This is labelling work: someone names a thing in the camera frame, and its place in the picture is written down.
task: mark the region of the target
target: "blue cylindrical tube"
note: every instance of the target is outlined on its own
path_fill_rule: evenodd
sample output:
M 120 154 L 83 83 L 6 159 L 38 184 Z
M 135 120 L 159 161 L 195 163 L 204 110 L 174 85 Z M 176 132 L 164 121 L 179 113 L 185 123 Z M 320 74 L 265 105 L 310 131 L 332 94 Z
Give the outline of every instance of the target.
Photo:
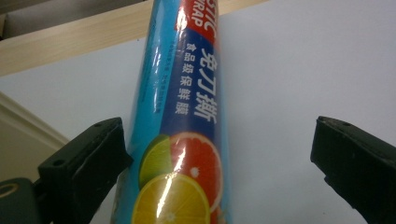
M 155 0 L 113 223 L 232 223 L 216 0 Z

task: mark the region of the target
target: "red fruit slice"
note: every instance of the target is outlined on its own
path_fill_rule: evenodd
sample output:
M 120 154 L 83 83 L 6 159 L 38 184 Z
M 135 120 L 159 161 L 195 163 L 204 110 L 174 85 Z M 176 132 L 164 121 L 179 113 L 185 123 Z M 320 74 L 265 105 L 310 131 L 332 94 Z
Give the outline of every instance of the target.
M 171 136 L 171 157 L 174 171 L 199 183 L 209 201 L 210 212 L 219 205 L 223 177 L 219 153 L 212 142 L 198 133 Z

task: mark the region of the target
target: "chinese character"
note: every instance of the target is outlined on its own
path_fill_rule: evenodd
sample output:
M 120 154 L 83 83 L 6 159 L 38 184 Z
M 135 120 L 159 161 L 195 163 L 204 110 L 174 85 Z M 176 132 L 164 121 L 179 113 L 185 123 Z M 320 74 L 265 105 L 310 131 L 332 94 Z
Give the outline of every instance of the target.
M 184 54 L 184 62 L 194 62 L 194 61 L 195 61 L 195 55 L 190 54 L 188 52 Z
M 191 77 L 181 77 L 180 85 L 182 86 L 191 86 L 192 78 Z
M 183 73 L 193 73 L 194 72 L 194 66 L 190 63 L 184 63 L 183 64 Z
M 209 83 L 209 85 L 204 85 L 204 83 L 202 83 L 202 79 L 199 78 L 198 79 L 198 86 L 201 87 L 203 90 L 206 90 L 210 93 L 212 93 L 213 95 L 216 95 L 216 78 L 213 77 L 213 80 L 210 79 L 210 77 L 208 77 L 205 72 L 204 69 L 200 68 L 199 72 L 201 73 L 201 76 L 206 80 L 206 82 Z
M 189 114 L 189 104 L 177 102 L 175 114 L 188 115 Z
M 189 89 L 178 89 L 178 93 L 180 93 L 177 97 L 180 100 L 190 100 L 190 90 Z
M 205 49 L 202 49 L 202 54 L 204 57 L 201 58 L 201 66 L 206 67 L 212 71 L 215 71 L 218 68 L 218 62 L 216 58 L 212 54 L 206 54 Z
M 217 123 L 218 104 L 215 100 L 197 92 L 196 101 L 198 102 L 198 106 L 195 107 L 194 115 L 204 118 L 207 121 L 213 119 L 213 122 Z
M 197 48 L 195 47 L 194 44 L 187 44 L 187 49 L 191 50 L 192 52 L 194 52 Z

